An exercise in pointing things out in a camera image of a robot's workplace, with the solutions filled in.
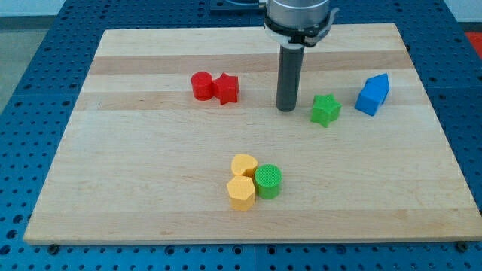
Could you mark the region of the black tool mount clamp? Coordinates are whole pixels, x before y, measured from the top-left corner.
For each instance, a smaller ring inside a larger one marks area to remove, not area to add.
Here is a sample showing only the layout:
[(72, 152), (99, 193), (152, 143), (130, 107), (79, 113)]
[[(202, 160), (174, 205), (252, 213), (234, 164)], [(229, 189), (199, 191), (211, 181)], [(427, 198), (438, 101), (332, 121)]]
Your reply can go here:
[(305, 28), (288, 28), (279, 25), (267, 15), (264, 17), (264, 29), (267, 36), (285, 48), (315, 47), (330, 32), (339, 8), (333, 8), (320, 23)]

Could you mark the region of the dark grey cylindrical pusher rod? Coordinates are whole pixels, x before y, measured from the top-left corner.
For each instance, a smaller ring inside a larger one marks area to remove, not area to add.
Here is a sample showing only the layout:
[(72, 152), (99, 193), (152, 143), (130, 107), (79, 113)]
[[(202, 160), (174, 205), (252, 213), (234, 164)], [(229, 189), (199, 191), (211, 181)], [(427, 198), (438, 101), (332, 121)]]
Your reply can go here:
[(283, 112), (296, 108), (304, 48), (280, 47), (276, 107)]

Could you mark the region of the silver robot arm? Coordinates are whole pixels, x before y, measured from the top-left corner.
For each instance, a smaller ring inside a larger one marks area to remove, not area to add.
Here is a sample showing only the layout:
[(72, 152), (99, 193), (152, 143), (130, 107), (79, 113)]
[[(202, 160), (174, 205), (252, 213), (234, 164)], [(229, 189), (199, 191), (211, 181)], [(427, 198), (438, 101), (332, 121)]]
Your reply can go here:
[(296, 108), (304, 50), (330, 32), (340, 11), (330, 0), (268, 0), (264, 12), (267, 36), (279, 44), (276, 107)]

